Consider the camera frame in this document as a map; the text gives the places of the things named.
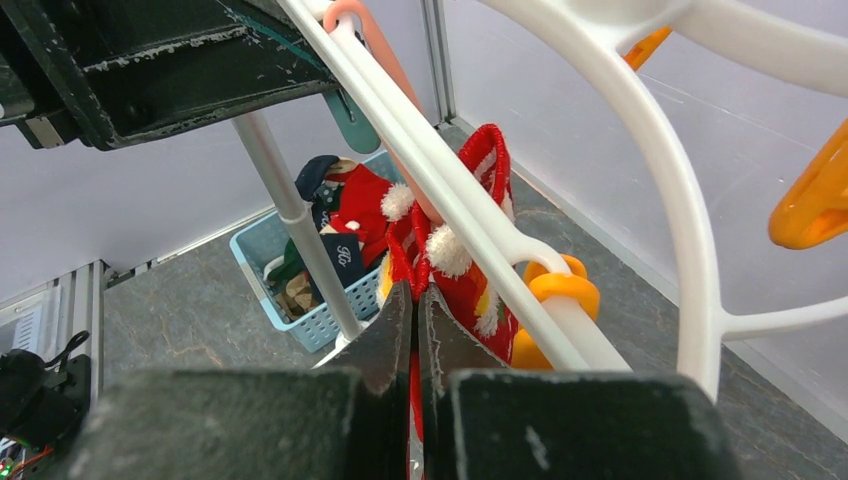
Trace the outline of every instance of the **blue plastic basket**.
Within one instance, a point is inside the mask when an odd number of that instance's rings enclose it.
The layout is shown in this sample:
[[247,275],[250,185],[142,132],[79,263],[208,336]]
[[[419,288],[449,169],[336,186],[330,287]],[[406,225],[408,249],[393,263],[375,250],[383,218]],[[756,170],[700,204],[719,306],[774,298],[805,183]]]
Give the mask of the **blue plastic basket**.
[[[365,165],[393,183],[403,181],[385,152],[371,157]],[[327,304],[321,304],[292,321],[274,300],[274,292],[262,280],[265,265],[283,254],[288,240],[286,227],[274,212],[235,234],[230,239],[230,249],[259,299],[259,304],[271,320],[271,325],[281,332],[290,332],[306,350],[313,353],[335,340],[339,333],[339,327],[330,315]],[[371,272],[346,289],[347,299],[360,320],[368,319],[377,311],[377,275],[377,271]]]

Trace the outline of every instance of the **gray tile floor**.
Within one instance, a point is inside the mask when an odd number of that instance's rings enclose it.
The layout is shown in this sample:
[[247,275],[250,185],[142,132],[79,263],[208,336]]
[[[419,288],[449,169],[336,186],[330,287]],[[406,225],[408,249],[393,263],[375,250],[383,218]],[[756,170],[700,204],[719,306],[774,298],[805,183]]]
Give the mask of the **gray tile floor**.
[[[457,129],[443,132],[460,145]],[[677,308],[519,178],[518,227],[580,258],[601,289],[599,325],[634,369],[673,369]],[[120,284],[105,294],[105,376],[167,367],[311,366],[274,330],[229,250],[229,235]],[[848,479],[848,446],[724,352],[719,409],[749,480]]]

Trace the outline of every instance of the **red fabric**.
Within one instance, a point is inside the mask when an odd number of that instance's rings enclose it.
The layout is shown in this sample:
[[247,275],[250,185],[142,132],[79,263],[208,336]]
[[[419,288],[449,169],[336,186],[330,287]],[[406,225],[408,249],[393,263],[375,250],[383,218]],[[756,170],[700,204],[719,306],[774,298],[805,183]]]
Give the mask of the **red fabric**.
[[[357,165],[346,175],[345,187],[339,201],[339,210],[330,216],[329,226],[339,233],[355,233],[362,246],[362,260],[371,265],[386,251],[386,228],[388,221],[380,209],[380,202],[392,184],[369,170]],[[347,225],[356,222],[359,227]]]
[[409,398],[412,399],[412,418],[415,420],[415,432],[418,440],[424,441],[424,417],[421,411],[421,370],[419,370],[418,350],[409,357]]
[[[505,200],[512,201],[509,152],[497,126],[490,124],[480,127],[459,151],[458,157],[477,176],[495,203],[503,205]],[[487,159],[491,165],[484,164]],[[454,318],[492,353],[509,363],[512,360],[512,342],[518,331],[518,322],[507,311],[495,333],[482,336],[475,328],[479,319],[475,309],[486,291],[488,281],[476,264],[472,264],[469,271],[459,278],[450,278],[434,269],[427,255],[422,255],[432,229],[417,202],[409,214],[389,223],[386,238],[392,260],[392,281],[409,280],[413,300],[418,301],[432,275]]]

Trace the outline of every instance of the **scuffed black surface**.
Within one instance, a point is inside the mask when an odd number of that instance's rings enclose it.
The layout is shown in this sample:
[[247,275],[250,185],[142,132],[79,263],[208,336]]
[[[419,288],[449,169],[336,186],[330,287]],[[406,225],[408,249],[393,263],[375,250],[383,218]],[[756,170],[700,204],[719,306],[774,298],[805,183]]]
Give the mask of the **scuffed black surface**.
[[412,314],[409,285],[395,283],[374,322],[322,367],[348,366],[362,373],[373,408],[357,412],[354,421],[368,433],[355,446],[356,455],[378,472],[368,478],[400,479],[406,473]]
[[507,366],[454,320],[434,284],[427,288],[418,304],[418,342],[424,465],[426,472],[435,472],[437,462],[453,458],[452,452],[445,451],[449,447],[441,445],[439,429],[444,420],[438,407],[447,392],[451,374],[467,368]]
[[377,478],[355,455],[368,433],[354,417],[371,407],[352,369],[134,373],[55,478]]
[[[337,88],[296,29],[243,0],[0,6],[49,79],[49,87],[24,82],[35,104],[58,93],[82,141],[100,150]],[[6,90],[0,84],[0,98]]]
[[35,108],[32,97],[2,52],[0,52],[0,105],[3,105],[4,110],[0,125],[22,118]]
[[740,479],[718,411],[679,376],[467,371],[440,405],[436,477]]

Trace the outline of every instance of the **black cable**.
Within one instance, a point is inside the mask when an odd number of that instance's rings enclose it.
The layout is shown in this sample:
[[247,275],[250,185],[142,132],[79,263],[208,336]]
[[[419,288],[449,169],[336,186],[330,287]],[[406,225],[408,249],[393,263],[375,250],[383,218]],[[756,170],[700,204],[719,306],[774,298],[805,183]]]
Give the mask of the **black cable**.
[[88,330],[83,330],[83,331],[77,333],[76,335],[74,335],[73,337],[71,337],[71,339],[68,341],[68,345],[65,347],[65,349],[62,350],[62,352],[59,353],[59,355],[56,355],[56,358],[47,362],[44,365],[44,368],[53,368],[57,364],[61,363],[61,368],[64,369],[65,365],[68,362],[68,357],[70,357],[70,355],[71,355],[71,352],[73,352],[74,350],[79,348],[80,345],[85,343],[85,341],[88,340],[88,337],[90,337],[90,336],[91,336],[91,334],[88,333]]

